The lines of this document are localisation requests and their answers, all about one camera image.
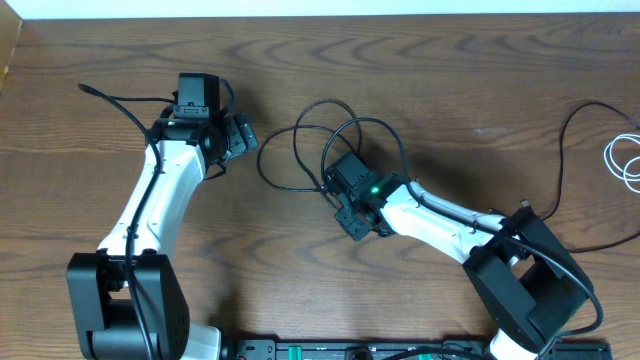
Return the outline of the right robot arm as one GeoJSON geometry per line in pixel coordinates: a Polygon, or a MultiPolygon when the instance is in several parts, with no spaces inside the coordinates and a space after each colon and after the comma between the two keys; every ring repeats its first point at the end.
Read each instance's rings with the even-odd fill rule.
{"type": "Polygon", "coordinates": [[[594,293],[570,252],[525,204],[513,215],[476,212],[399,174],[381,176],[348,152],[325,172],[355,241],[371,232],[418,239],[462,265],[498,325],[495,359],[535,359],[594,293]]]}

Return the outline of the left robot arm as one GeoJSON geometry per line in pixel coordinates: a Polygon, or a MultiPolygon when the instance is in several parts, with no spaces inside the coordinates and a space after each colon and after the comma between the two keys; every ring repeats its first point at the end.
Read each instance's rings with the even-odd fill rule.
{"type": "Polygon", "coordinates": [[[224,78],[182,73],[178,89],[145,138],[139,180],[96,251],[74,254],[66,280],[82,355],[87,359],[220,359],[222,332],[193,323],[172,267],[176,241],[196,188],[257,148],[248,117],[223,103],[224,78]]]}

